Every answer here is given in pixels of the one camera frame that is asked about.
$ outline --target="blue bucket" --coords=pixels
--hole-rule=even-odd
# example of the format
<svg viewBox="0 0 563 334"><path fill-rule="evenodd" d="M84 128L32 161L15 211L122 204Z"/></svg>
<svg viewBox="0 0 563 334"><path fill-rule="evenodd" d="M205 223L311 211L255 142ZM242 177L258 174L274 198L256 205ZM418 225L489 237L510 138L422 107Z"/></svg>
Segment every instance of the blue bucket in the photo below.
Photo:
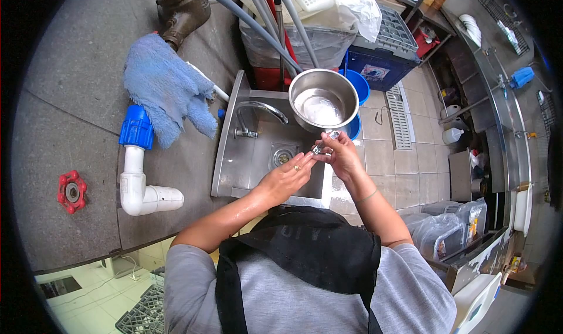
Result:
<svg viewBox="0 0 563 334"><path fill-rule="evenodd" d="M344 70L340 69L338 71L340 75L344 75ZM357 98L360 101L360 105L363 105L369 97L369 84L368 81L360 75L360 73L348 69L346 71L346 78L352 83L352 86L356 89Z"/></svg>
<svg viewBox="0 0 563 334"><path fill-rule="evenodd" d="M360 120L360 114L356 114L354 119L352 119L352 121L344 127L344 132L348 134L350 140L355 140L360 134L361 129L362 121Z"/></svg>

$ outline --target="black apron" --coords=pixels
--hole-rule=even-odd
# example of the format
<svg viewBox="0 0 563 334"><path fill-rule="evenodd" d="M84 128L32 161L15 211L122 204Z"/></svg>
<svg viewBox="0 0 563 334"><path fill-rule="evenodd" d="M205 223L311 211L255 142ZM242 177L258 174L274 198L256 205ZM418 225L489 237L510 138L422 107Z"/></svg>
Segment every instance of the black apron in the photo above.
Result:
<svg viewBox="0 0 563 334"><path fill-rule="evenodd" d="M368 333L381 333L370 309L381 255L379 237L349 225L332 211L281 206L248 234L219 246L215 301L223 333L248 333L236 261L251 250L262 251L315 287L359 294L369 314Z"/></svg>

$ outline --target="blue pipe fitting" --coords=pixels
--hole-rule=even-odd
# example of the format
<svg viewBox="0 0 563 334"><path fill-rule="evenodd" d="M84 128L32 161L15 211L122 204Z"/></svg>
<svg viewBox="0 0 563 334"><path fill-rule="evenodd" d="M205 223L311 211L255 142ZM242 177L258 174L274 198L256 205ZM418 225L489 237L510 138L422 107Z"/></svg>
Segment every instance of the blue pipe fitting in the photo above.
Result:
<svg viewBox="0 0 563 334"><path fill-rule="evenodd" d="M154 130L145 109L140 105L130 105L121 125L119 144L135 145L151 150L153 138Z"/></svg>

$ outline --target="blue crate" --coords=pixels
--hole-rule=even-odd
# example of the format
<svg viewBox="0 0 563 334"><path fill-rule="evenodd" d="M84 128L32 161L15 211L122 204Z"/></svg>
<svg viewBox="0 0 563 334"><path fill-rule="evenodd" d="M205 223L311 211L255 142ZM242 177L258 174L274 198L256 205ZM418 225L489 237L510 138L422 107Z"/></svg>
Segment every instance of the blue crate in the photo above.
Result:
<svg viewBox="0 0 563 334"><path fill-rule="evenodd" d="M382 48L350 46L348 50L348 69L360 73L368 81L369 88L376 91L389 91L420 64L416 53L409 60Z"/></svg>

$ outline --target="hand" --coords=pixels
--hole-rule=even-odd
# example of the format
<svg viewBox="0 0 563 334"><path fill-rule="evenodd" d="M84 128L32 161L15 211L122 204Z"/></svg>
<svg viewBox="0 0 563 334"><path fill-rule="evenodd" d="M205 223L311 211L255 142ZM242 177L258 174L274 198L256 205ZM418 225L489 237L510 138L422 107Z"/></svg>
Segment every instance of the hand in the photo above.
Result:
<svg viewBox="0 0 563 334"><path fill-rule="evenodd" d="M299 153L264 176L252 193L259 194L268 208L284 203L309 181L311 168L316 163L312 157L313 152L308 152L306 155Z"/></svg>
<svg viewBox="0 0 563 334"><path fill-rule="evenodd" d="M351 182L358 173L364 172L356 146L345 132L340 131L336 139L331 139L326 133L321 133L320 136L321 140L315 141L315 146L324 142L325 147L321 153L329 155L314 155L314 160L330 164L336 176L345 183Z"/></svg>

